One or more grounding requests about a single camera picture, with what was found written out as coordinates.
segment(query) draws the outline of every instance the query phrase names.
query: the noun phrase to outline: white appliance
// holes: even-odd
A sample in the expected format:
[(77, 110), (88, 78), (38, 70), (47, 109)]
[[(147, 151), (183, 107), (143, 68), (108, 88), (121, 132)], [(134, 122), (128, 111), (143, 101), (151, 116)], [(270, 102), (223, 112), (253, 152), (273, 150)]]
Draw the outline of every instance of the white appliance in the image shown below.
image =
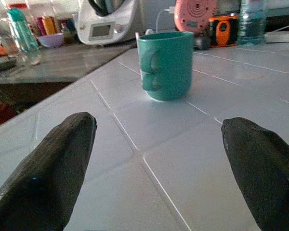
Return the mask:
[(124, 0), (113, 12), (105, 4), (103, 9), (96, 11), (92, 4), (99, 3), (94, 0), (83, 0), (79, 10), (77, 32), (81, 42), (88, 45), (110, 44), (135, 38), (135, 32), (143, 34), (139, 0)]

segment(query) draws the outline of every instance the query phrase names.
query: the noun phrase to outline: green mug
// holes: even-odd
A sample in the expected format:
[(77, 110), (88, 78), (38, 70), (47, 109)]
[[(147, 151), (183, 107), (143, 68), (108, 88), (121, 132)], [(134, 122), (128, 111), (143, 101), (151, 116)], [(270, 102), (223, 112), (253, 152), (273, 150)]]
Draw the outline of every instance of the green mug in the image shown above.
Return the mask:
[(143, 89), (157, 100), (176, 100), (192, 80), (194, 33), (166, 32), (141, 36), (138, 53)]

